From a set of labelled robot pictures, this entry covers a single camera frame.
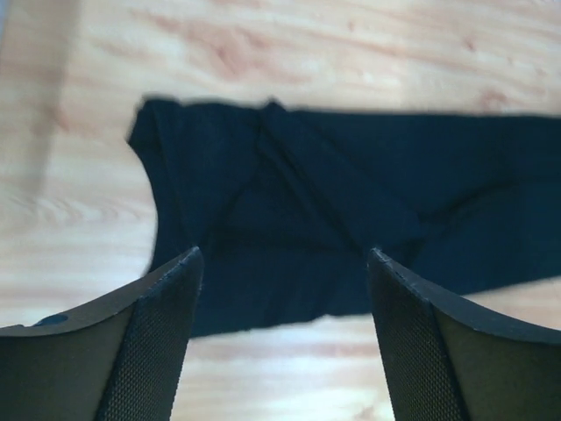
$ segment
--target clothing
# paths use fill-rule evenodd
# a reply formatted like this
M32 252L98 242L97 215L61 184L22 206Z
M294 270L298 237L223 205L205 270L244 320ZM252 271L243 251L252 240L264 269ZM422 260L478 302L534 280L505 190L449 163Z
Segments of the clothing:
M152 268L205 257L193 336L366 314L374 246L458 294L561 273L561 119L183 106L130 145L158 211Z

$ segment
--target wood grain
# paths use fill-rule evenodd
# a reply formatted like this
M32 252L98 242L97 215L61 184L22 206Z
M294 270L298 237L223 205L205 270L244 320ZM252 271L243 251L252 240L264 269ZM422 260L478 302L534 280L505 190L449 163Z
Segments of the wood grain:
M558 115L559 57L554 0L12 0L0 46L0 325L146 270L156 215L125 141L144 95ZM559 279L474 299L561 328ZM372 321L194 340L173 419L391 419Z

